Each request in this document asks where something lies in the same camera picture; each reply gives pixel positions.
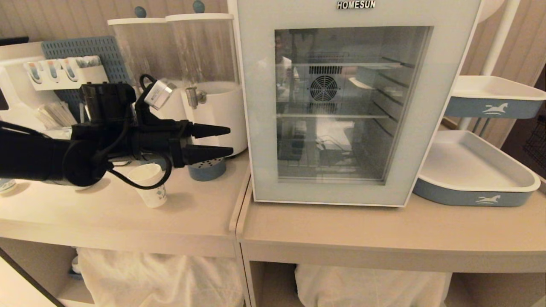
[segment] horse logo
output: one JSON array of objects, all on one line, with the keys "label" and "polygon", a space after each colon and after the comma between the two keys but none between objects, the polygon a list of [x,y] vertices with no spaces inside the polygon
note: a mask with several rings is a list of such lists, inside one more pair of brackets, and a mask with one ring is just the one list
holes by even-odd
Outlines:
[{"label": "horse logo", "polygon": [[498,107],[494,107],[490,104],[486,105],[488,108],[487,110],[483,111],[482,113],[485,115],[502,115],[506,114],[505,108],[508,107],[508,103],[503,103],[499,105]]},{"label": "horse logo", "polygon": [[495,195],[493,197],[490,197],[490,198],[487,198],[487,197],[483,197],[483,196],[480,196],[478,197],[479,200],[476,201],[477,204],[496,204],[498,203],[498,199],[501,198],[500,195]]}]

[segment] blue pegboard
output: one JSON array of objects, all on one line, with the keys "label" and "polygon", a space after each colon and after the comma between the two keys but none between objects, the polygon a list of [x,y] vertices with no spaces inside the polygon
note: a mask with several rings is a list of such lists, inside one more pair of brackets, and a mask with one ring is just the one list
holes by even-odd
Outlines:
[{"label": "blue pegboard", "polygon": [[[113,36],[53,40],[42,42],[41,49],[47,59],[98,55],[109,82],[131,84],[116,38]],[[56,90],[55,94],[68,103],[70,112],[79,121],[79,104],[82,101],[80,90]]]}]

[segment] canister lid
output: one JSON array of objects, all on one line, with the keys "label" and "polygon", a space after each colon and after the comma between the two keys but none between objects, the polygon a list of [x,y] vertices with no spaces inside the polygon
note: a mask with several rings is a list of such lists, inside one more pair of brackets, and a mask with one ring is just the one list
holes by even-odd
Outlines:
[{"label": "canister lid", "polygon": [[203,14],[178,14],[165,17],[167,22],[186,20],[232,20],[232,14],[203,13]]},{"label": "canister lid", "polygon": [[109,26],[115,25],[134,25],[138,23],[165,23],[165,18],[121,18],[110,19],[108,21]]}]

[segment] robotic arm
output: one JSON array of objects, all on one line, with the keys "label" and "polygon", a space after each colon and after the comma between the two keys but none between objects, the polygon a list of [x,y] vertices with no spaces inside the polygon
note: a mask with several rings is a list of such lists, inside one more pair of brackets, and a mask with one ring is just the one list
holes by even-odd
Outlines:
[{"label": "robotic arm", "polygon": [[[32,129],[0,121],[0,178],[49,181],[89,186],[111,172],[142,189],[166,182],[172,167],[181,168],[229,156],[230,147],[190,144],[190,137],[228,134],[227,127],[201,125],[187,120],[160,120],[150,112],[145,97],[135,103],[128,84],[86,84],[80,88],[92,120],[72,126],[71,140],[52,139]],[[161,157],[165,176],[152,186],[139,186],[114,170],[112,161],[149,160]]]}]

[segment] fridge door frame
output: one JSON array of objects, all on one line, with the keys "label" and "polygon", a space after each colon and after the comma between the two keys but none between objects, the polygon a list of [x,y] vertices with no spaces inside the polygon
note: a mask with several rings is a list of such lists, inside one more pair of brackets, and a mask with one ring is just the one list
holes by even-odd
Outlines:
[{"label": "fridge door frame", "polygon": [[[236,21],[256,202],[405,206],[460,73],[483,6],[482,0],[376,0],[373,9],[337,10],[336,3],[331,0],[228,0],[228,9]],[[411,107],[406,111],[397,144],[393,145],[393,158],[384,185],[279,182],[273,86],[274,30],[368,26],[432,27]],[[258,83],[267,85],[255,86]]]}]

